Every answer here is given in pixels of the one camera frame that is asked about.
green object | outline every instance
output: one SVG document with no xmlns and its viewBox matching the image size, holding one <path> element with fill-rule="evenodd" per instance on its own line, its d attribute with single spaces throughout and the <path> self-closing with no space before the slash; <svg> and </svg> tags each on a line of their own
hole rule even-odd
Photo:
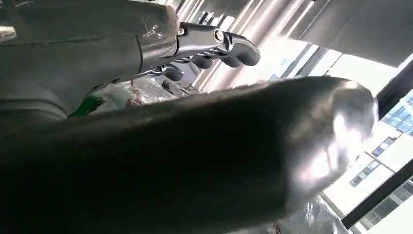
<svg viewBox="0 0 413 234">
<path fill-rule="evenodd" d="M 71 113 L 69 117 L 86 116 L 90 112 L 95 111 L 103 103 L 104 101 L 101 97 L 89 95 L 83 100 L 81 106 L 75 112 Z"/>
</svg>

glass facade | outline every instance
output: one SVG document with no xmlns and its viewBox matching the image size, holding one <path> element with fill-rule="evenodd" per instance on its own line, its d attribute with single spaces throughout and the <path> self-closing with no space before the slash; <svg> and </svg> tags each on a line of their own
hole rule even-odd
<svg viewBox="0 0 413 234">
<path fill-rule="evenodd" d="M 413 136 L 413 93 L 410 91 L 386 116 L 383 122 Z"/>
</svg>

building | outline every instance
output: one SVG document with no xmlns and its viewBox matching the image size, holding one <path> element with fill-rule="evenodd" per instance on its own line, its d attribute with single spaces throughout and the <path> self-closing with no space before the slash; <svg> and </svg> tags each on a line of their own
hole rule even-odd
<svg viewBox="0 0 413 234">
<path fill-rule="evenodd" d="M 413 159 L 413 91 L 374 128 L 358 160 L 324 191 L 337 214 L 347 215 L 371 192 Z M 408 230 L 413 210 L 413 179 L 406 181 L 356 224 L 360 233 L 388 234 Z"/>
</svg>

bolt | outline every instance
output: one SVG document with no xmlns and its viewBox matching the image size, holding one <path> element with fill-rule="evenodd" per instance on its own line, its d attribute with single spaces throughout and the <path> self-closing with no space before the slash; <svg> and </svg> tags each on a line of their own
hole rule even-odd
<svg viewBox="0 0 413 234">
<path fill-rule="evenodd" d="M 178 35 L 182 36 L 183 34 L 185 34 L 185 29 L 183 27 L 179 27 Z"/>
<path fill-rule="evenodd" d="M 222 43 L 224 41 L 224 33 L 220 29 L 215 29 L 214 37 L 218 43 Z"/>
</svg>

plastic bag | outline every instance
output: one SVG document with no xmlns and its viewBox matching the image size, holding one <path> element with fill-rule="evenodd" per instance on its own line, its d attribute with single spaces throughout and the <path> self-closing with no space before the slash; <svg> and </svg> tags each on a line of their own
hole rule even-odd
<svg viewBox="0 0 413 234">
<path fill-rule="evenodd" d="M 282 234 L 348 234 L 340 219 L 320 196 L 278 223 Z"/>
<path fill-rule="evenodd" d="M 336 214 L 320 196 L 287 218 L 228 234 L 348 234 Z"/>
<path fill-rule="evenodd" d="M 177 98 L 164 90 L 153 78 L 138 78 L 133 81 L 110 84 L 93 95 L 101 98 L 103 104 L 92 114 Z"/>
</svg>

